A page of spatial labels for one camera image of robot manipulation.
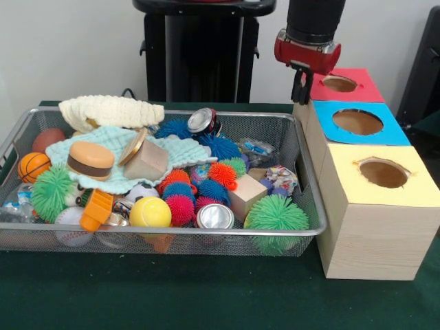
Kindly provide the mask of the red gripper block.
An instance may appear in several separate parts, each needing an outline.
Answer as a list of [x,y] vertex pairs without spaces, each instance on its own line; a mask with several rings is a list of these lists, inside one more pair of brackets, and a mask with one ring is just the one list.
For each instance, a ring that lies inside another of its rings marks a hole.
[[286,66],[297,65],[308,69],[296,69],[291,100],[307,105],[311,91],[311,72],[328,74],[336,66],[342,45],[335,41],[325,45],[303,45],[290,39],[286,29],[281,29],[274,44],[274,55]]

